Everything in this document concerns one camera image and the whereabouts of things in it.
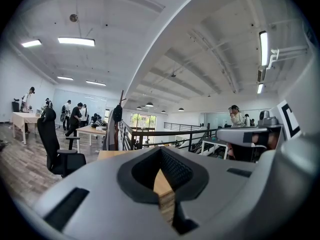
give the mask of wooden desk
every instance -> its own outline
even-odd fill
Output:
[[[79,137],[79,133],[83,133],[83,134],[88,134],[89,135],[89,144],[91,146],[91,135],[92,134],[93,135],[103,135],[103,136],[105,136],[107,132],[105,130],[103,130],[103,131],[102,130],[97,130],[96,128],[91,127],[90,125],[88,125],[88,126],[76,129],[76,135],[78,137]],[[78,139],[76,140],[76,146],[77,146],[78,153],[80,153],[80,143],[79,143]]]
[[[98,155],[97,160],[108,159],[114,156],[123,155],[125,153],[134,152],[134,150],[119,150],[119,151],[104,151],[101,150]],[[159,197],[163,197],[172,191],[166,177],[164,176],[163,172],[159,170],[158,174],[155,177],[154,188],[153,191],[156,192]]]
[[[36,116],[36,114],[33,114],[33,113],[12,112],[11,122],[13,124],[12,125],[13,137],[16,138],[15,126],[17,126],[22,131],[23,144],[27,144],[25,124],[36,124],[39,118],[40,116]]]

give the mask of pants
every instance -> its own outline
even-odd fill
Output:
[[[66,116],[64,121],[63,121],[63,129],[67,129],[69,130],[70,128],[70,124],[69,124],[69,116]]]
[[[86,121],[81,121],[80,127],[85,127],[86,126]]]
[[[70,125],[70,129],[67,131],[67,133],[65,134],[65,136],[70,136],[70,134],[72,134],[73,132],[73,136],[77,136],[77,129],[79,128],[79,124],[71,124]]]

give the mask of person with headphones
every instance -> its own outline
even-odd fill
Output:
[[[246,118],[240,113],[238,106],[232,105],[229,108],[232,128],[235,127],[246,127]]]

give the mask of white desk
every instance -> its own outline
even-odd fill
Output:
[[[103,135],[105,136],[106,135],[106,131],[105,130],[97,130],[96,128],[94,127],[91,127],[90,125],[87,125],[85,127],[81,127],[81,128],[78,128],[76,129],[76,135],[79,137],[79,133],[82,133],[82,134],[88,134],[89,135],[89,144],[91,146],[91,135]],[[77,139],[76,140],[76,146],[77,146],[77,150],[78,150],[78,153],[80,153],[80,144],[79,144],[79,140]]]
[[[23,144],[27,144],[25,124],[36,124],[40,116],[36,116],[33,113],[23,113],[23,112],[12,112],[11,122],[12,122],[12,133],[13,137],[16,138],[15,126],[21,129],[23,136]]]
[[[202,148],[201,148],[201,155],[202,156],[204,155],[205,143],[213,144],[214,145],[214,150],[216,150],[216,146],[225,147],[225,152],[224,152],[223,159],[225,160],[227,158],[228,147],[227,147],[227,143],[225,141],[217,140],[217,139],[213,140],[212,138],[205,138],[202,141]]]

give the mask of desk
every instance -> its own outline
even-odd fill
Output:
[[[114,156],[123,155],[125,153],[134,152],[134,150],[119,150],[119,151],[105,151],[101,150],[98,155],[97,160],[108,159]],[[158,174],[155,177],[154,181],[154,188],[153,191],[156,192],[159,197],[163,197],[170,192],[172,192],[172,188],[170,187],[166,177],[164,176],[163,172],[159,170]]]
[[[90,125],[88,125],[88,126],[76,129],[76,135],[78,137],[79,137],[79,133],[89,134],[89,144],[91,146],[91,135],[92,134],[105,136],[107,132],[106,131],[102,131],[102,130],[97,130],[96,128],[91,127]],[[76,140],[76,145],[77,145],[78,153],[80,153],[80,145],[79,145],[79,140],[78,139]]]
[[[12,133],[13,137],[16,138],[15,126],[21,129],[23,136],[23,144],[27,144],[25,124],[36,124],[40,116],[36,116],[33,113],[23,113],[23,112],[12,112],[11,122],[12,122]]]
[[[214,149],[216,149],[216,146],[225,147],[223,159],[225,160],[227,158],[228,147],[227,147],[227,143],[225,141],[217,140],[217,139],[213,140],[212,138],[205,138],[202,141],[202,148],[201,148],[201,155],[202,156],[204,155],[205,143],[214,144]]]

